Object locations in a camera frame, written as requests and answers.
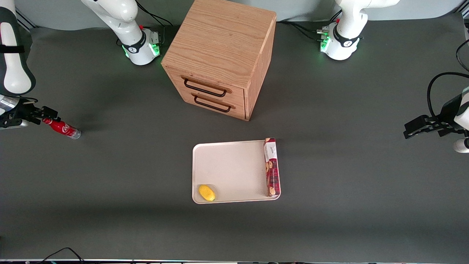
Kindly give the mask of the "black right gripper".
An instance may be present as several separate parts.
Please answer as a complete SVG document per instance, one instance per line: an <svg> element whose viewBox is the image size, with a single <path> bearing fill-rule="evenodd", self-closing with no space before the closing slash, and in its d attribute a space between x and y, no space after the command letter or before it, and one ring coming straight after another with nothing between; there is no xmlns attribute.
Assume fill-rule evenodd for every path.
<svg viewBox="0 0 469 264"><path fill-rule="evenodd" d="M33 103L19 103L12 110L4 112L0 116L1 129L13 129L27 127L30 123L40 125L43 119L61 121L58 112L50 107L43 106L37 109L37 116L34 116L36 107Z"/></svg>

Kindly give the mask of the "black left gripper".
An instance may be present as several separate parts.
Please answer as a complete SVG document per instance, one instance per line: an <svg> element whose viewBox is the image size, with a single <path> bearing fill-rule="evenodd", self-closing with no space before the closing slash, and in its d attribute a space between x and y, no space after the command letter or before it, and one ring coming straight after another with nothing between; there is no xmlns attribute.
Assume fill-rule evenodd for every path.
<svg viewBox="0 0 469 264"><path fill-rule="evenodd" d="M467 136L467 97L458 95L445 103L438 115L440 122L448 130L440 127L434 117L421 115L404 125L404 137L410 139L424 133L438 132L440 137L450 133L463 134Z"/></svg>

